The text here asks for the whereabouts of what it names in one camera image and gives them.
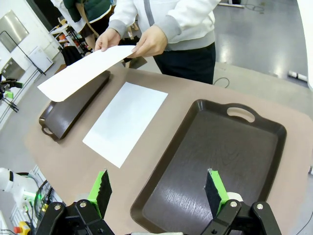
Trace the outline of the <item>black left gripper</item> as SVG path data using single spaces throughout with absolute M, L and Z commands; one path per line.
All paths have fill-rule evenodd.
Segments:
M 15 79 L 0 79 L 0 92 L 3 93 L 3 98 L 13 98 L 13 93 L 6 91 L 10 88 L 23 88 L 23 83 L 15 80 Z

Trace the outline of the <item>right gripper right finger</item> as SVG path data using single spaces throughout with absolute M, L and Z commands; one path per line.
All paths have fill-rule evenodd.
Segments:
M 203 235 L 228 235 L 240 231 L 244 235 L 280 235 L 278 223 L 267 202 L 248 206 L 237 193 L 226 192 L 216 170 L 208 169 L 204 187 L 212 220 Z

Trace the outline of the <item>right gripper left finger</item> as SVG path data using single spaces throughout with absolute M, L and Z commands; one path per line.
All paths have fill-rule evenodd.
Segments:
M 51 203 L 37 228 L 37 235 L 112 235 L 104 220 L 112 188 L 108 172 L 100 171 L 87 199 L 67 206 Z

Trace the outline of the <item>person's right hand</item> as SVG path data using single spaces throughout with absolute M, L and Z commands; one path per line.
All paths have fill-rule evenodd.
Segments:
M 117 46 L 121 40 L 119 33 L 112 29 L 107 28 L 97 39 L 95 44 L 95 51 L 106 51 L 108 48 Z

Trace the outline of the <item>person's left hand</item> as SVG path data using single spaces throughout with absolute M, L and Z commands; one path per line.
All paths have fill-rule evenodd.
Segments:
M 129 58 L 160 55 L 164 52 L 167 43 L 164 32 L 157 25 L 153 25 L 142 34 Z

